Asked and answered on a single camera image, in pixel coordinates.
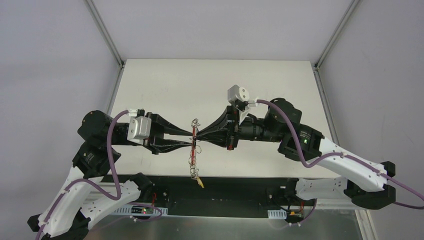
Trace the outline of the red keyring holder with rings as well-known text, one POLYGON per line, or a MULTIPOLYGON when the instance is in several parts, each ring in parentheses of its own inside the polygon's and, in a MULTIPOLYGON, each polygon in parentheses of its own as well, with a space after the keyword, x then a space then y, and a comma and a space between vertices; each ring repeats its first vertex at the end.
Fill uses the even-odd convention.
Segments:
POLYGON ((199 131, 199 120, 197 118, 194 118, 191 121, 191 149, 190 149, 190 154, 189 154, 189 160, 188 160, 188 164, 189 164, 189 173, 190 173, 190 178, 194 181, 197 182, 197 184, 204 189, 204 183, 202 182, 200 176, 199 176, 199 168, 197 167, 197 154, 200 154, 202 152, 201 147, 197 147, 197 134, 199 131))

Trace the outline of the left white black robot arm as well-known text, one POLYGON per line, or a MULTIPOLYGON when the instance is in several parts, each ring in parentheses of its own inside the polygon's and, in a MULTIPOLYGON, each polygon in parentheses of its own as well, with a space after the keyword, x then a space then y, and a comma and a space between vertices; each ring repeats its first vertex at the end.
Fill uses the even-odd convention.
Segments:
POLYGON ((120 182, 115 145, 138 146, 158 155, 189 146, 164 136, 189 136, 158 114, 130 109, 111 117, 87 113, 78 134, 84 142, 72 159, 66 180, 50 206, 27 223, 38 240, 82 240, 104 217, 131 202, 154 201, 154 185, 143 173, 120 182))

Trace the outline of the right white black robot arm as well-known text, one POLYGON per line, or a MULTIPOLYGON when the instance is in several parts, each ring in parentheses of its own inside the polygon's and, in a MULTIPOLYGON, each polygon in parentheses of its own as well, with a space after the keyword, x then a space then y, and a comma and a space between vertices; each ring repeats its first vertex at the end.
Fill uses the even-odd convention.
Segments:
POLYGON ((396 201, 396 189, 387 183, 396 173, 389 162, 365 160, 332 142, 320 131, 301 123, 302 113, 284 98, 263 100, 268 110, 264 118, 240 117, 242 102, 226 107, 224 113, 196 139, 229 151, 240 140, 279 143, 277 151, 306 168, 323 167, 337 174, 333 178, 291 178, 284 189, 290 205, 313 199, 350 200, 355 206, 379 210, 396 201))

